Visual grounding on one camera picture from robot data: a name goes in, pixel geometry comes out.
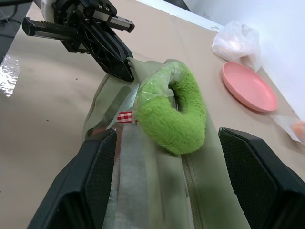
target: red gingham tag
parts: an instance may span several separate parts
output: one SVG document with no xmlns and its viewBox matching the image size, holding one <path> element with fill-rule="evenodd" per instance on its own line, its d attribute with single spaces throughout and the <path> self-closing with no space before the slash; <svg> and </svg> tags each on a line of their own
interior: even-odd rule
<svg viewBox="0 0 305 229">
<path fill-rule="evenodd" d="M 118 116 L 118 123 L 131 123 L 132 111 L 121 111 Z"/>
</svg>

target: white wall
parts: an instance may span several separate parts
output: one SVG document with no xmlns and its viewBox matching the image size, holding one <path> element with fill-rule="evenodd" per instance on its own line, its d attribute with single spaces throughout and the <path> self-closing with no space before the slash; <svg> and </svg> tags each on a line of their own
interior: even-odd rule
<svg viewBox="0 0 305 229">
<path fill-rule="evenodd" d="M 190 10 L 221 25 L 237 19 L 260 32 L 262 66 L 305 120 L 304 0 L 185 0 Z"/>
</svg>

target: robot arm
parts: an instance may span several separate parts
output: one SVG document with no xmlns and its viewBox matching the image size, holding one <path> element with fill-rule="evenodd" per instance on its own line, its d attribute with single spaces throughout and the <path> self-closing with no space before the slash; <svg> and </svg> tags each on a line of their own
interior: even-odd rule
<svg viewBox="0 0 305 229">
<path fill-rule="evenodd" d="M 24 18 L 27 35 L 60 40 L 69 52 L 91 54 L 105 72 L 133 81 L 132 52 L 112 28 L 131 32 L 134 24 L 117 16 L 108 0 L 41 0 L 40 7 L 46 21 Z"/>
</svg>

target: green bag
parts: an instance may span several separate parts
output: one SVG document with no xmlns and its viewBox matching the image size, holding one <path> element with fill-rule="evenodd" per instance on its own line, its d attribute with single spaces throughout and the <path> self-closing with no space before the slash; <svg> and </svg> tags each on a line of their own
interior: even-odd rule
<svg viewBox="0 0 305 229">
<path fill-rule="evenodd" d="M 124 143 L 121 154 L 123 151 L 130 153 L 126 157 L 119 156 L 119 166 L 122 168 L 122 163 L 130 163 L 128 166 L 132 166 L 137 175 L 135 179 L 132 174 L 120 173 L 119 176 L 131 177 L 128 184 L 113 177 L 112 181 L 120 181 L 118 198 L 112 199 L 114 205 L 120 205 L 121 189 L 130 196 L 128 200 L 125 197 L 125 205 L 121 205 L 126 207 L 124 216 L 122 213 L 118 216 L 121 208 L 111 208 L 108 203 L 103 228 L 120 225 L 120 228 L 133 229 L 249 229 L 231 186 L 217 131 L 208 114 L 204 145 L 184 156 L 173 156 L 160 148 L 142 131 L 141 125 L 129 124 L 136 127 L 127 128 L 127 125 L 116 123 L 120 111 L 132 108 L 139 84 L 162 65 L 132 58 L 129 61 L 134 82 L 105 76 L 84 125 L 84 137 L 98 129 L 117 128 L 119 142 Z M 135 157 L 132 154 L 135 151 L 136 161 L 127 161 Z"/>
</svg>

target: white plastic bag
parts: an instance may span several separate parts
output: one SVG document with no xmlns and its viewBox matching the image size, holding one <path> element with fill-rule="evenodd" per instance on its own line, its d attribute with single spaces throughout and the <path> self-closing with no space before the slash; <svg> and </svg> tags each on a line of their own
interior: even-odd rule
<svg viewBox="0 0 305 229">
<path fill-rule="evenodd" d="M 305 143 L 305 122 L 297 118 L 275 115 L 271 116 L 297 142 Z"/>
<path fill-rule="evenodd" d="M 260 65 L 258 31 L 233 20 L 215 36 L 212 51 L 227 61 L 244 64 L 254 71 Z"/>
</svg>

